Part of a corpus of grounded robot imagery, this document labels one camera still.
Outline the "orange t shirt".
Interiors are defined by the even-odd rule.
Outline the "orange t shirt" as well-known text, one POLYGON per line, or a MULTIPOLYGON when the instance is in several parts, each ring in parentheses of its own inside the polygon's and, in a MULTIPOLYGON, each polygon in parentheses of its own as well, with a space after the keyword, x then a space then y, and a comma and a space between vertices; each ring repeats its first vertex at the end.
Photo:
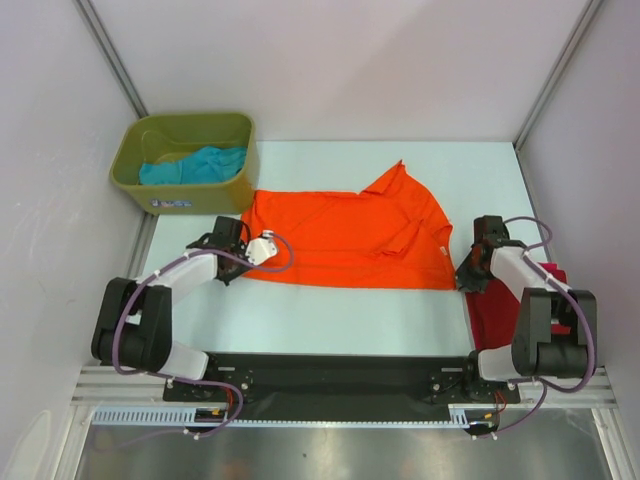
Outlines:
POLYGON ((453 227, 435 196, 403 163, 359 193, 258 190, 242 214, 253 233, 271 230, 283 253, 256 280, 331 288, 452 290, 453 227))

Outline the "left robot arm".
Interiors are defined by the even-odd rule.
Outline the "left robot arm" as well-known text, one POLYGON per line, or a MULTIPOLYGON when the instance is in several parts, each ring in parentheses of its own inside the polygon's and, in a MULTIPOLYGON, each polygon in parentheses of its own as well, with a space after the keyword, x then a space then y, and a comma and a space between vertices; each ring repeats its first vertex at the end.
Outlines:
POLYGON ((207 353, 174 339, 173 307, 206 282, 227 284, 247 272, 250 240, 245 222, 222 216, 180 257, 148 277, 110 280, 91 341, 92 356, 121 374, 181 378, 197 398, 214 397, 221 376, 209 368, 207 353))

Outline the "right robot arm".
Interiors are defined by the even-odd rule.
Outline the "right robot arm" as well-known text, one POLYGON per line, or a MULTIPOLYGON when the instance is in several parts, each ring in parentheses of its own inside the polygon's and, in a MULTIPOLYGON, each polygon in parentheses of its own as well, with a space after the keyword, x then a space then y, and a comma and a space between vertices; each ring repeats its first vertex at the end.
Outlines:
POLYGON ((498 382, 538 381, 577 392, 597 368, 596 298, 569 286, 556 266, 535 261, 534 246, 512 238, 509 223, 476 218, 470 251, 456 270, 475 345, 462 391, 484 401, 498 382))

